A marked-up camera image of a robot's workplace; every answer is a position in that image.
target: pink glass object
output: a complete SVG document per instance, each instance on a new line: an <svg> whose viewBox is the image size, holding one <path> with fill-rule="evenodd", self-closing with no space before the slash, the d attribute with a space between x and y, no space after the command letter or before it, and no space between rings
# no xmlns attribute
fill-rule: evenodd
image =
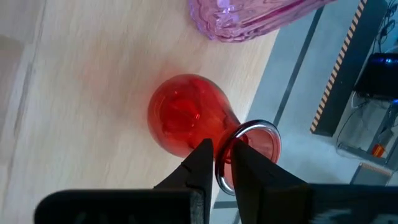
<svg viewBox="0 0 398 224"><path fill-rule="evenodd" d="M242 42L267 34L332 1L189 0L199 31L222 42Z"/></svg>

